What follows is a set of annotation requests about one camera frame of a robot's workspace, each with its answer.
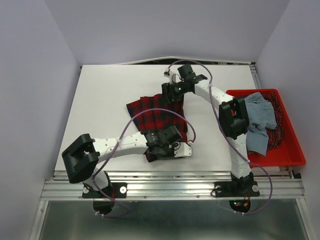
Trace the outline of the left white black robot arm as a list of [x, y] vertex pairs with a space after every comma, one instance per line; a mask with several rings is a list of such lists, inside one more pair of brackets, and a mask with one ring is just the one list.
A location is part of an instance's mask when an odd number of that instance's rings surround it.
[[182, 135], [175, 126], [164, 130], [145, 130], [123, 138], [92, 138], [80, 135], [63, 152], [62, 159], [71, 184], [84, 183], [100, 197], [111, 193], [111, 182], [97, 164], [127, 155], [174, 156]]

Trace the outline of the red navy plaid skirt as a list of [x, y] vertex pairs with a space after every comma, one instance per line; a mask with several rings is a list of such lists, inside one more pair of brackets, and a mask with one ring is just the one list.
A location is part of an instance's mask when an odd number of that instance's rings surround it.
[[137, 114], [148, 110], [133, 120], [137, 130], [143, 135], [153, 130], [166, 130], [171, 126], [175, 126], [181, 134], [181, 142], [188, 141], [187, 132], [188, 126], [183, 118], [184, 115], [184, 100], [178, 102], [164, 104], [162, 95], [142, 96], [138, 100], [130, 102], [126, 105], [130, 117], [135, 117]]

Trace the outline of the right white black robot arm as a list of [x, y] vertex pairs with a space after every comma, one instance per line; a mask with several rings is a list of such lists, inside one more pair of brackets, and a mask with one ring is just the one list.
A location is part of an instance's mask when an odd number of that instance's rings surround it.
[[233, 97], [213, 85], [213, 75], [196, 74], [190, 64], [182, 65], [178, 72], [169, 67], [163, 75], [169, 79], [161, 86], [162, 101], [172, 104], [186, 93], [193, 93], [211, 104], [218, 127], [228, 143], [231, 160], [230, 181], [216, 181], [211, 192], [218, 198], [242, 197], [250, 193], [254, 175], [247, 154], [249, 117], [242, 97]]

